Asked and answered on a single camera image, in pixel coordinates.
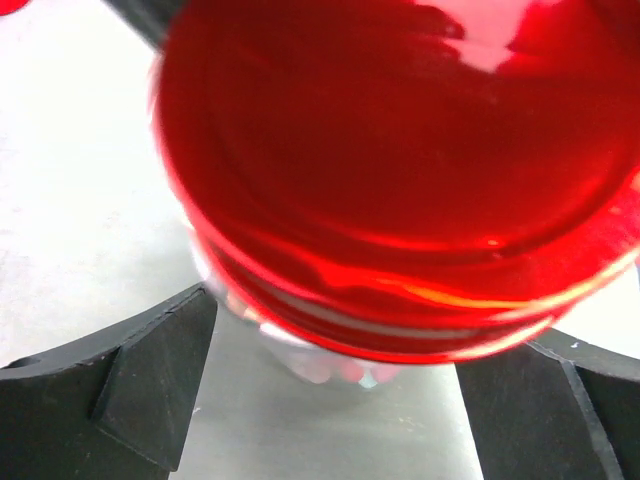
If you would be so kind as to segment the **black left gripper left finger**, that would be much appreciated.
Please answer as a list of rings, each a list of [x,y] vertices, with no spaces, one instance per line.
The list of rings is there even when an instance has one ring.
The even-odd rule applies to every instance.
[[[4,479],[166,479],[179,468],[217,302],[196,284],[1,370]]]

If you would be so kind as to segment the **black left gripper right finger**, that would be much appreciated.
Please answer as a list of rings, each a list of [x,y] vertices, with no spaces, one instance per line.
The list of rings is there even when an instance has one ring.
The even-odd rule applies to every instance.
[[[638,478],[638,359],[551,329],[456,372],[484,478]]]

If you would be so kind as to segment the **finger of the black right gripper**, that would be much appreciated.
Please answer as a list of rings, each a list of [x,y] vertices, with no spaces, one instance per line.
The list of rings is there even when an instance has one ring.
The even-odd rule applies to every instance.
[[[185,0],[107,0],[107,4],[152,48],[158,50]]]

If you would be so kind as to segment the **clear glass jar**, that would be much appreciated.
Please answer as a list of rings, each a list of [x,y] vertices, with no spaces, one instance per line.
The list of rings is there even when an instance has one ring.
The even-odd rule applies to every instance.
[[[407,368],[337,354],[308,343],[267,321],[240,299],[206,259],[199,242],[190,238],[196,269],[215,298],[253,331],[254,338],[297,378],[314,385],[345,385],[370,391],[393,381]]]

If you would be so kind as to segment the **red round lid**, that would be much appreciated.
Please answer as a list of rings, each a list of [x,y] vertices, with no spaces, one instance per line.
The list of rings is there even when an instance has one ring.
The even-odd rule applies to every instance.
[[[189,1],[153,94],[207,264],[326,349],[487,356],[638,258],[635,1]]]

